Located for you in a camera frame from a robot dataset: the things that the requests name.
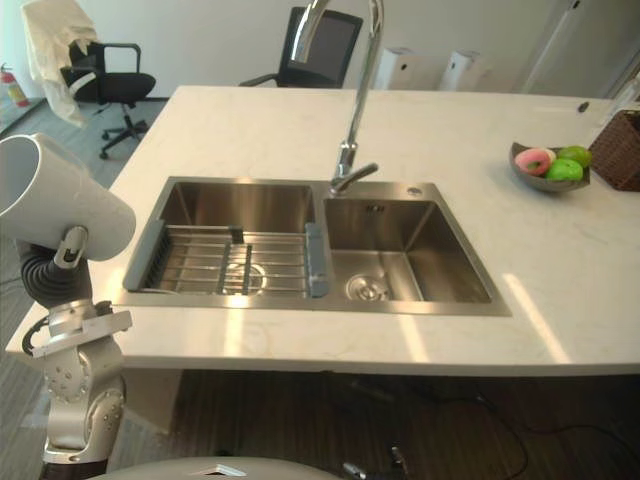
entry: white box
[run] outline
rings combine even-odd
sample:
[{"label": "white box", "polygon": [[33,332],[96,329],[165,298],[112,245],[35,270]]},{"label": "white box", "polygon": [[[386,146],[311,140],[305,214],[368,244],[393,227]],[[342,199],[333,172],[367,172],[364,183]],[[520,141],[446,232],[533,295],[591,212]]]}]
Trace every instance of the white box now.
[{"label": "white box", "polygon": [[489,72],[489,65],[478,52],[454,51],[442,74],[438,90],[472,91],[478,81]]},{"label": "white box", "polygon": [[385,48],[380,57],[373,88],[377,90],[410,89],[414,72],[422,61],[422,55],[414,53],[409,48]]}]

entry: drain strainer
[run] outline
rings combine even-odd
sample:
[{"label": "drain strainer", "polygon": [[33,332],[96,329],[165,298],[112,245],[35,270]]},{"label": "drain strainer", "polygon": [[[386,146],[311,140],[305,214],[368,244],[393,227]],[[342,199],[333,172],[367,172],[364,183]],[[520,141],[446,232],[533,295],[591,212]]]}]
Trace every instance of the drain strainer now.
[{"label": "drain strainer", "polygon": [[347,296],[351,300],[377,302],[389,299],[389,288],[377,278],[355,275],[347,282]]},{"label": "drain strainer", "polygon": [[[230,263],[224,278],[224,295],[242,295],[245,268],[243,264]],[[264,268],[253,264],[249,268],[249,282],[247,295],[256,295],[267,286],[267,277]]]}]

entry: green apple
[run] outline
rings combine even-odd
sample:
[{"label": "green apple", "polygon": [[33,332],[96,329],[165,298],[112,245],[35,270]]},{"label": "green apple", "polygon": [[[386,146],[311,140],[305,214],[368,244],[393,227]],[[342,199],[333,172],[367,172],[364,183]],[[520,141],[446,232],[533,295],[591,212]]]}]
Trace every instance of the green apple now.
[{"label": "green apple", "polygon": [[547,170],[544,178],[552,181],[573,180],[578,181],[582,179],[582,165],[575,160],[569,158],[556,158],[555,161]]},{"label": "green apple", "polygon": [[578,162],[582,165],[582,168],[587,168],[591,165],[591,152],[584,147],[578,145],[572,145],[571,147],[565,147],[558,152],[558,158],[568,158]]}]

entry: faucet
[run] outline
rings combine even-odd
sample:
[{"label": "faucet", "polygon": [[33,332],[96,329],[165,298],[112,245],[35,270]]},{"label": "faucet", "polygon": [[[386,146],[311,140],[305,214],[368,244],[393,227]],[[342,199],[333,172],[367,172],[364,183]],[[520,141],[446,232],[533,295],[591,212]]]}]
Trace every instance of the faucet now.
[{"label": "faucet", "polygon": [[[320,18],[329,1],[330,0],[312,0],[309,5],[307,5],[294,38],[291,60],[305,63],[309,58],[311,42],[313,41],[316,29],[320,23]],[[373,67],[378,56],[378,51],[380,50],[382,25],[384,23],[384,6],[382,0],[368,0],[368,2],[371,15],[371,27],[369,29],[367,54],[362,65],[362,72],[360,73],[360,83],[358,84],[358,91],[356,92],[356,101],[353,114],[351,115],[351,124],[349,125],[347,138],[340,143],[338,164],[336,165],[335,173],[330,182],[329,192],[332,196],[344,193],[352,183],[378,170],[378,164],[370,163],[355,172],[351,171],[353,160],[358,150],[356,134],[360,126],[364,104],[367,100],[367,93],[369,92],[369,85],[371,84],[371,77],[373,75]]]}]

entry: white cloth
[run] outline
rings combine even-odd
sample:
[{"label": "white cloth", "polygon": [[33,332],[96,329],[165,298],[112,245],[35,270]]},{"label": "white cloth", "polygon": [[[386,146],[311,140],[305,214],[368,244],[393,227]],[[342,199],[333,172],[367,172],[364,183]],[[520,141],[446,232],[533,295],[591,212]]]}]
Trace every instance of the white cloth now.
[{"label": "white cloth", "polygon": [[27,39],[31,77],[44,89],[51,109],[60,118],[84,127],[86,118],[60,73],[71,65],[69,45],[80,50],[97,41],[93,22],[74,0],[36,0],[23,5],[22,20]]}]

